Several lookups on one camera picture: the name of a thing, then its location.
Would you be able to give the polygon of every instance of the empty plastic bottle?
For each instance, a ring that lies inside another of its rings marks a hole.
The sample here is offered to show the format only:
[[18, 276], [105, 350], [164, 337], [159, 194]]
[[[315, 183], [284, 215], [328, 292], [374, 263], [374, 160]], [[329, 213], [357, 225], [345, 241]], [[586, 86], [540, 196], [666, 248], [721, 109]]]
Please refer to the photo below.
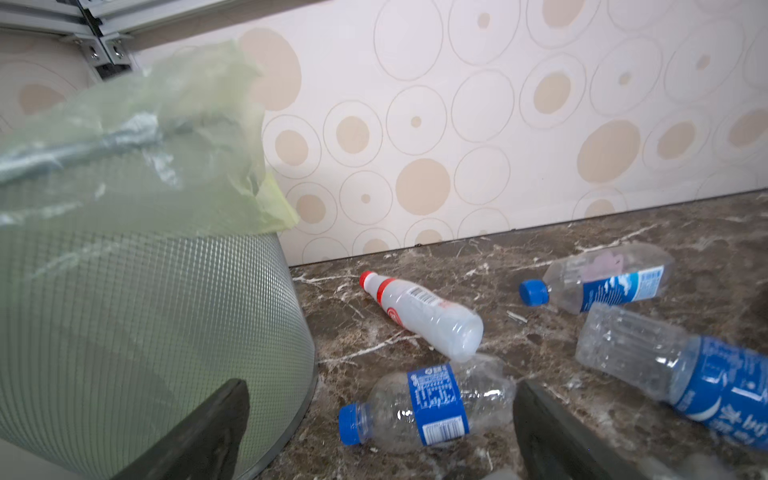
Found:
[[423, 286], [374, 272], [361, 275], [360, 286], [389, 318], [424, 337], [451, 360], [463, 362], [477, 352], [482, 319], [467, 307], [444, 300]]
[[768, 449], [768, 358], [595, 303], [576, 360], [737, 442]]
[[387, 452], [404, 453], [509, 424], [517, 389], [502, 370], [500, 359], [478, 354], [383, 376], [367, 402], [339, 411], [341, 440], [373, 440]]
[[542, 280], [520, 284], [520, 297], [528, 306], [553, 303], [570, 313], [595, 302], [636, 302], [661, 295], [673, 265], [669, 253], [649, 243], [595, 250], [556, 260]]

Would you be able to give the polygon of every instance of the wall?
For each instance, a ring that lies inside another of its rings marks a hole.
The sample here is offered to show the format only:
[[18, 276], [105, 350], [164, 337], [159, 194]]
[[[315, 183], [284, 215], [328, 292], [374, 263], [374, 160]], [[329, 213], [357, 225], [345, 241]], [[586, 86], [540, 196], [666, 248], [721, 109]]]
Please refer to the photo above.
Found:
[[264, 66], [293, 265], [768, 186], [760, 0], [258, 4], [136, 58], [234, 39]]
[[0, 135], [94, 82], [74, 45], [0, 31]]

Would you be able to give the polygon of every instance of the metal bracket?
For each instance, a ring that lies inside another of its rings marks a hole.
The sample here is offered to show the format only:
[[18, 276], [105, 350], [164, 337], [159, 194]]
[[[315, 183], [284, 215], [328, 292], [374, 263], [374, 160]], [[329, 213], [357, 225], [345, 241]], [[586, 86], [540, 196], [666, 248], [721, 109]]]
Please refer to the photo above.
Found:
[[91, 33], [79, 7], [55, 0], [0, 0], [0, 28], [56, 35]]
[[76, 44], [83, 52], [91, 67], [102, 65], [130, 65], [131, 60], [123, 46], [123, 40], [130, 35], [112, 34], [105, 37], [95, 35], [74, 34], [64, 37], [62, 41]]

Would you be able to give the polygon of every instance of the metal mesh trash can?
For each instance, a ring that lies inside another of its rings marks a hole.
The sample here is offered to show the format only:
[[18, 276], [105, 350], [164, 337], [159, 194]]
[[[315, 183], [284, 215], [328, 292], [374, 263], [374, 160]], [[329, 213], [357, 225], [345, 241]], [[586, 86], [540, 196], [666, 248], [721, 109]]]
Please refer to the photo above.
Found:
[[3, 139], [0, 437], [109, 478], [238, 378], [236, 477], [287, 442], [315, 350], [274, 233], [296, 214], [243, 108], [255, 75], [202, 48]]

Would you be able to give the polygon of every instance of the blue bottle label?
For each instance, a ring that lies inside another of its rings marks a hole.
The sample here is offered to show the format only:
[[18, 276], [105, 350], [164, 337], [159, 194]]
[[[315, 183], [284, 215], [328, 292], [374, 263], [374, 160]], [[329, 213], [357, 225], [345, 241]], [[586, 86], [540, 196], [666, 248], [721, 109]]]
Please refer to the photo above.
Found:
[[710, 337], [674, 406], [689, 419], [758, 449], [768, 449], [768, 358]]
[[611, 276], [594, 282], [586, 282], [584, 284], [584, 299], [581, 301], [581, 311], [588, 311], [592, 307], [592, 303], [595, 302], [618, 305], [619, 303], [654, 298], [659, 290], [663, 275], [664, 265], [639, 272]]
[[408, 388], [413, 416], [424, 445], [446, 442], [469, 433], [462, 394], [448, 363], [409, 372]]

